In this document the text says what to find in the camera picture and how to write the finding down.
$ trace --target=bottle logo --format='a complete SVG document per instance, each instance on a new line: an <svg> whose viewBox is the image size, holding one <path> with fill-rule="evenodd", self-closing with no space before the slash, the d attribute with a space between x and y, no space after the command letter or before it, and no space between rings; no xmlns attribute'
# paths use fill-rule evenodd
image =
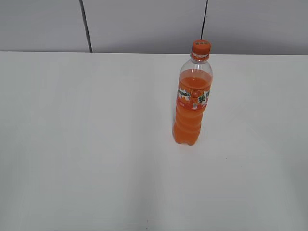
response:
<svg viewBox="0 0 308 231"><path fill-rule="evenodd" d="M190 89L182 83L178 89L178 103L189 110L200 110L207 106L210 91L206 89Z"/></svg>

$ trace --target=clear plastic bottle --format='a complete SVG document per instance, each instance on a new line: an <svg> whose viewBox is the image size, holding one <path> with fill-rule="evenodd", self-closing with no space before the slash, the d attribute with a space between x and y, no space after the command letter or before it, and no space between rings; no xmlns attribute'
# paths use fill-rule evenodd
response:
<svg viewBox="0 0 308 231"><path fill-rule="evenodd" d="M203 112L207 106L213 71L208 63L211 44L193 43L191 59L180 72L176 120L173 127L177 143L194 145L200 135Z"/></svg>

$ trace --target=orange bottle cap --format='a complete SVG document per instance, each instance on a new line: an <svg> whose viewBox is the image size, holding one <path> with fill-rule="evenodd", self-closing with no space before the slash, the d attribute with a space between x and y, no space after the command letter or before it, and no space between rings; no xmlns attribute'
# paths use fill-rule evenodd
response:
<svg viewBox="0 0 308 231"><path fill-rule="evenodd" d="M211 44L205 40L197 40L192 45L192 58L196 60L207 60L211 51Z"/></svg>

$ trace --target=white table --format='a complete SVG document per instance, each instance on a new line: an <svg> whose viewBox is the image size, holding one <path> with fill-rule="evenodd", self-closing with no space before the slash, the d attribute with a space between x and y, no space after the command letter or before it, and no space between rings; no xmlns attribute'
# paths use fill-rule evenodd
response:
<svg viewBox="0 0 308 231"><path fill-rule="evenodd" d="M0 230L307 231L308 56L212 55L193 147L188 58L0 53Z"/></svg>

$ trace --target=orange soda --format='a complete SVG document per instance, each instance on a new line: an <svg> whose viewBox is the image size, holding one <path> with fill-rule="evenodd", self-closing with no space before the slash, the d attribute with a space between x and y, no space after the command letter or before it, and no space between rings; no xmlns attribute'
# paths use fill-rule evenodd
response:
<svg viewBox="0 0 308 231"><path fill-rule="evenodd" d="M208 41L193 43L191 59L180 72L176 120L173 127L177 143L194 145L200 135L203 112L206 109L213 71L207 61L211 45Z"/></svg>

